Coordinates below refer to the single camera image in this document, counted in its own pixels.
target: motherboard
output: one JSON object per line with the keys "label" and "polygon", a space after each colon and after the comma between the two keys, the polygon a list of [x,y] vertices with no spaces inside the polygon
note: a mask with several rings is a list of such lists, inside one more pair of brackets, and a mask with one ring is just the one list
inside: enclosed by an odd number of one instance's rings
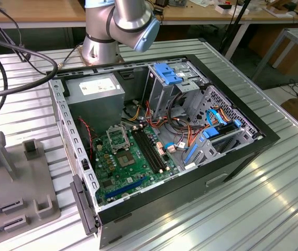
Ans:
{"label": "motherboard", "polygon": [[114,127],[95,138],[93,144],[95,173],[100,183],[96,197],[101,206],[179,172],[150,126],[128,131]]}

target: metal table surface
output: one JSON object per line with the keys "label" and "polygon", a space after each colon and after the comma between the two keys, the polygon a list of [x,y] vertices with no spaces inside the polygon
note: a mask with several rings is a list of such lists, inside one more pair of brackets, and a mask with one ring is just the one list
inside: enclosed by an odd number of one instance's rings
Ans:
{"label": "metal table surface", "polygon": [[[69,50],[47,51],[58,63]],[[126,61],[194,53],[279,136],[279,142],[236,178],[125,236],[104,250],[298,249],[298,123],[248,78],[199,40],[157,42],[140,54],[121,47]],[[0,56],[10,87],[39,78],[14,55]],[[50,67],[32,57],[41,70]],[[78,55],[66,67],[82,66]],[[36,138],[43,142],[61,217],[0,243],[0,250],[97,250],[87,237],[70,190],[72,174],[51,107],[47,84],[8,96],[0,112],[7,145]]]}

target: open computer tower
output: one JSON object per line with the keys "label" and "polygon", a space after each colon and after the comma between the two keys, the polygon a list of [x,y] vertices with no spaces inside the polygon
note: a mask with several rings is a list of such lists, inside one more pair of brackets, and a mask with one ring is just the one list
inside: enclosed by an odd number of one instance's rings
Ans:
{"label": "open computer tower", "polygon": [[49,86],[100,248],[231,180],[279,139],[194,55],[62,70]]}

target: white label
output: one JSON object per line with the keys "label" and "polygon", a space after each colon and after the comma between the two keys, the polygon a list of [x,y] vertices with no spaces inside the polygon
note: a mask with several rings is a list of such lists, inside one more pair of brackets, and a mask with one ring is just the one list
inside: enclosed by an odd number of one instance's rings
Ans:
{"label": "white label", "polygon": [[116,87],[110,78],[103,78],[80,83],[80,89],[83,95],[102,93],[109,90],[115,90]]}
{"label": "white label", "polygon": [[185,169],[190,169],[192,167],[196,166],[196,164],[194,162],[190,163],[189,165],[185,166]]}
{"label": "white label", "polygon": [[178,146],[179,146],[180,148],[184,148],[185,145],[186,145],[186,144],[185,144],[184,142],[180,142]]}

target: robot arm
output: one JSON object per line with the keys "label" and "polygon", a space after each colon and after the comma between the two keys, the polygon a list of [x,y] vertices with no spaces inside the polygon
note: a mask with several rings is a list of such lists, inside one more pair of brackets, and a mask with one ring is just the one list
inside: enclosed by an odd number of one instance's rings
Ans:
{"label": "robot arm", "polygon": [[145,0],[86,0],[85,8],[88,65],[118,62],[118,42],[145,52],[157,36],[160,23]]}

